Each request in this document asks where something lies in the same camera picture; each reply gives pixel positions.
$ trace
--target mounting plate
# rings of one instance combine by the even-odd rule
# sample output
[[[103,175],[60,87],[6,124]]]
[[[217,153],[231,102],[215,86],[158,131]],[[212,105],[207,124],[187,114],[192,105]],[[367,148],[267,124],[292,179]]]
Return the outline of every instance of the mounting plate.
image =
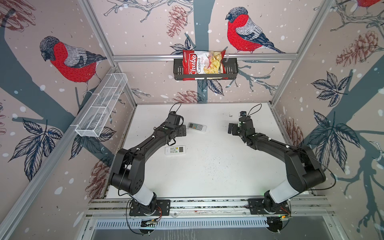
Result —
[[[271,214],[264,209],[263,200],[264,199],[262,198],[248,199],[248,205],[249,205],[249,210],[251,212],[251,215]],[[280,203],[273,211],[275,212],[274,214],[281,214],[281,215],[288,215],[287,212],[289,213],[291,212],[291,210],[288,207],[287,201]]]
[[[170,200],[157,200],[156,201],[156,207],[155,207],[155,212],[151,216],[160,216],[160,212],[157,207],[160,207],[162,211],[163,216],[169,216],[169,209],[170,209]],[[134,201],[132,202],[131,209],[129,211],[129,215],[131,217],[138,217],[138,216],[146,216],[149,217],[148,215],[145,215],[144,213],[140,212],[139,210],[139,203]]]

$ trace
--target wall-mounted basket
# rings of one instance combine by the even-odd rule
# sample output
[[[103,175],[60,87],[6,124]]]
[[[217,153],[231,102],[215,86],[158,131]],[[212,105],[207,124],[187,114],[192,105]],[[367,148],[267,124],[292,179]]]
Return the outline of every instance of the wall-mounted basket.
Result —
[[[236,79],[237,73],[239,72],[237,65],[237,58],[223,58],[222,63],[226,73],[219,74],[184,74],[183,68],[183,59],[175,58],[173,60],[173,74],[175,80],[182,81],[183,78],[204,78],[204,80],[209,80],[208,78],[215,78],[215,80],[222,80],[223,78],[233,80]]]
[[[77,134],[82,137],[100,136],[126,84],[127,76],[124,73],[112,73],[110,75],[107,83],[76,127]]]

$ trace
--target chips bag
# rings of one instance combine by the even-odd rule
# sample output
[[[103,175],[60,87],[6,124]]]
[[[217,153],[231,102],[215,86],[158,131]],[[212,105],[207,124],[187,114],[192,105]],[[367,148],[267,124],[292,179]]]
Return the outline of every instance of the chips bag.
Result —
[[[218,74],[225,73],[222,52],[183,50],[184,74]],[[204,78],[183,78],[185,80],[199,80]]]

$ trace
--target pine cone illustration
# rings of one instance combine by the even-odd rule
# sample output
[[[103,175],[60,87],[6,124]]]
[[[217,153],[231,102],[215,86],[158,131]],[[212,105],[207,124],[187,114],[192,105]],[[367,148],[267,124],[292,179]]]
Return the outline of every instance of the pine cone illustration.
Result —
[[[301,142],[304,140],[301,127],[297,126],[297,124],[293,119],[290,119],[290,120],[285,119],[285,121],[283,121],[283,125],[293,145],[297,147],[300,146]]]
[[[377,41],[378,36],[374,31],[359,35],[336,57],[336,65],[343,64],[343,67],[346,67],[352,63],[356,65],[357,62],[364,62],[378,48]]]
[[[182,93],[178,92],[175,97],[172,100],[177,103],[198,103],[203,101],[202,96],[193,90],[187,90]]]
[[[0,19],[10,12],[14,13],[8,18],[5,27],[12,31],[24,31],[29,24],[35,25],[35,16],[31,10],[36,8],[26,0],[2,0],[0,3]]]
[[[173,38],[175,35],[179,35],[187,25],[187,12],[181,6],[173,6],[172,10],[168,14],[167,34]]]
[[[91,178],[89,179],[90,184],[85,189],[85,191],[88,192],[87,197],[91,198],[89,203],[91,203],[93,199],[101,197],[108,173],[109,167],[102,161],[98,161],[92,168]]]

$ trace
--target black metal basket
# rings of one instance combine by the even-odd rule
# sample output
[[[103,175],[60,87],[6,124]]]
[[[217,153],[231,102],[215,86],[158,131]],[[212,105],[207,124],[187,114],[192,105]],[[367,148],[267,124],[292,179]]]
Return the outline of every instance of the black metal basket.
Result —
[[[204,80],[209,80],[208,78],[215,78],[215,80],[222,80],[223,78],[228,80],[236,79],[238,70],[237,58],[223,58],[222,63],[226,73],[219,74],[184,74],[183,68],[183,59],[176,58],[173,59],[173,74],[175,80],[183,80],[183,78],[204,78]]]

